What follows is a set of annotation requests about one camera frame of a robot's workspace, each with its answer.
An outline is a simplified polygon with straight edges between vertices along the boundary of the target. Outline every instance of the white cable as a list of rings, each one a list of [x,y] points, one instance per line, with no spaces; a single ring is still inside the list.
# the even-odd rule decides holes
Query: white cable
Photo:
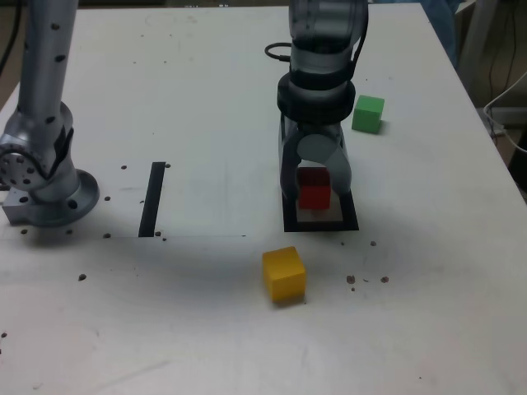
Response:
[[[505,129],[505,126],[503,126],[502,124],[496,122],[489,114],[488,114],[488,111],[490,109],[490,106],[493,105],[495,102],[497,102],[502,96],[504,96],[506,93],[508,93],[512,88],[514,88],[516,85],[518,85],[518,83],[523,80],[525,78],[525,76],[527,76],[527,72],[524,73],[523,76],[521,76],[520,78],[518,78],[518,81],[516,81],[514,84],[512,84],[511,86],[509,86],[509,88],[504,91],[501,95],[499,95],[496,99],[492,100],[488,105],[486,105],[485,107],[483,107],[483,113],[485,114],[485,116],[487,117],[488,121],[489,122],[492,122],[492,125],[494,126],[494,128],[498,127],[499,129],[501,129],[501,131],[503,132],[503,134],[505,135],[505,137],[507,137],[507,140],[509,140],[509,142],[516,148],[516,150],[518,151],[521,151],[525,154],[527,154],[527,150],[523,149],[522,147],[518,146],[514,140],[512,140],[511,136],[509,136],[509,133],[507,132],[507,130]]]

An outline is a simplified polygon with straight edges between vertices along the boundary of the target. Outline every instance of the wooden block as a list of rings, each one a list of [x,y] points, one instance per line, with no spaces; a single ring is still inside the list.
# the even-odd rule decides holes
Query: wooden block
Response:
[[[263,279],[273,302],[302,297],[305,268],[295,247],[263,253]]]
[[[352,129],[378,133],[385,100],[379,97],[359,96],[353,113]]]
[[[324,167],[301,167],[296,171],[302,210],[327,210],[331,198],[329,172]]]

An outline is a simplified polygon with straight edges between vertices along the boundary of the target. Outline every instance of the person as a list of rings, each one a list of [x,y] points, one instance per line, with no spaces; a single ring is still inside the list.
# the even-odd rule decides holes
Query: person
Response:
[[[457,66],[454,14],[461,0],[375,0],[376,4],[389,2],[420,2],[452,65]]]

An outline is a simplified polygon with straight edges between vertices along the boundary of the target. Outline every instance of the silver metal arm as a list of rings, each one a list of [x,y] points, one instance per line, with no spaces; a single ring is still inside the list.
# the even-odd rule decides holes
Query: silver metal arm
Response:
[[[291,65],[278,83],[280,184],[287,200],[298,197],[302,160],[324,165],[333,191],[340,197],[349,193],[352,171],[340,123],[352,111],[350,80],[367,22],[367,0],[291,0]]]
[[[9,221],[59,226],[97,203],[95,179],[71,158],[73,117],[62,103],[78,0],[30,0],[18,106],[0,137]]]

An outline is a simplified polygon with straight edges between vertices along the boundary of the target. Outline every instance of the cable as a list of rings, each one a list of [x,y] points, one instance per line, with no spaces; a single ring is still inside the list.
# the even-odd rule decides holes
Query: cable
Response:
[[[496,63],[496,60],[497,60],[497,55],[500,53],[500,49],[503,46],[503,42],[505,41],[505,38],[506,38],[506,30],[507,30],[507,26],[509,25],[509,18],[512,16],[513,51],[512,51],[511,61],[509,63],[509,70],[507,72],[507,78],[506,78],[506,81],[505,81],[505,85],[503,86],[503,89],[501,90],[501,93],[505,92],[507,86],[509,85],[509,81],[511,80],[511,72],[512,72],[512,68],[514,66],[514,61],[515,61],[515,57],[516,57],[516,20],[515,20],[515,10],[518,7],[519,3],[520,3],[520,0],[515,0],[515,2],[512,3],[512,5],[510,6],[509,12],[507,12],[505,23],[503,25],[503,30],[501,32],[500,44],[496,47],[496,51],[494,53],[494,56],[492,57],[491,67],[490,67],[490,69],[488,71],[488,85],[489,85],[489,90],[490,90],[490,94],[491,94],[491,100],[494,98],[493,84],[492,84],[492,71],[494,69],[494,64]],[[492,118],[494,116],[494,114],[492,113],[492,106],[490,107],[490,114],[491,114],[491,118]],[[491,123],[490,121],[489,121],[489,124],[490,124],[490,127],[491,127],[491,139],[494,141],[494,145],[497,146],[497,135],[496,135],[496,133],[494,131],[494,124]]]
[[[509,71],[507,72],[507,79],[505,80],[505,85],[503,86],[503,91],[505,91],[505,89],[509,85],[509,81],[511,80],[512,66],[514,65],[514,61],[515,61],[515,58],[516,58],[516,18],[515,18],[514,13],[516,11],[516,8],[518,7],[518,3],[519,2],[520,2],[520,0],[517,0],[515,2],[515,5],[511,7],[511,11],[509,13],[509,15],[512,16],[512,44],[513,44],[513,49],[512,49],[511,63],[509,64]]]
[[[265,54],[267,56],[269,56],[272,59],[279,60],[280,62],[288,62],[289,63],[291,61],[291,56],[288,56],[288,55],[275,55],[274,53],[270,53],[269,52],[270,49],[279,48],[279,47],[288,47],[288,48],[290,48],[291,47],[291,43],[274,43],[274,44],[270,44],[267,47],[265,47],[264,52],[265,52]]]
[[[521,151],[525,154],[527,154],[527,150],[525,150],[524,148],[518,146],[511,138],[511,136],[509,136],[509,133],[507,132],[507,130],[505,129],[505,126],[501,125],[500,123],[496,122],[491,115],[489,115],[488,111],[489,109],[491,108],[491,106],[496,103],[502,96],[506,95],[511,89],[513,89],[516,85],[518,85],[520,83],[521,80],[523,80],[525,77],[527,77],[527,72],[525,72],[520,78],[518,78],[518,81],[516,81],[514,84],[512,84],[508,89],[506,89],[505,91],[503,91],[496,99],[494,100],[491,100],[491,102],[486,105],[485,107],[483,107],[483,113],[487,116],[487,119],[492,122],[492,126],[493,127],[498,127],[500,128],[502,131],[503,131],[503,134],[505,134],[505,136],[507,137],[507,139],[509,140],[509,142],[518,150],[518,151]]]
[[[366,40],[366,33],[368,32],[368,21],[370,20],[370,15],[368,13],[368,6],[366,4],[366,11],[364,15],[364,26],[362,27],[362,33],[361,33],[361,41],[359,42],[359,46],[357,47],[357,51],[355,51],[355,55],[353,56],[352,60],[352,73],[355,73],[355,66],[357,65],[357,60],[359,59],[359,55],[362,51],[362,46],[364,45],[364,41]]]
[[[9,37],[9,41],[7,42],[6,51],[2,55],[2,60],[0,60],[0,77],[2,76],[3,68],[6,66],[7,59],[9,58],[9,54],[11,53],[11,50],[13,49],[13,45],[15,44],[16,35],[18,34],[18,27],[20,26],[21,14],[22,14],[22,0],[17,0],[16,9],[15,9],[15,20],[13,22],[13,29],[11,31],[11,37]]]
[[[506,33],[507,26],[509,24],[509,16],[511,16],[511,14],[507,12],[505,23],[503,24],[503,30],[501,31],[501,39],[500,39],[499,44],[496,46],[496,51],[494,52],[494,56],[492,57],[492,61],[491,61],[491,67],[488,70],[488,88],[491,94],[490,100],[494,99],[494,85],[492,84],[492,72],[494,71],[494,65],[496,64],[497,56],[500,54],[500,50],[503,47],[503,43],[505,41],[505,37],[506,37],[505,33]],[[489,124],[491,126],[491,139],[494,141],[494,145],[496,146],[497,145],[497,135],[494,132],[494,125],[492,124],[492,122],[489,122]]]

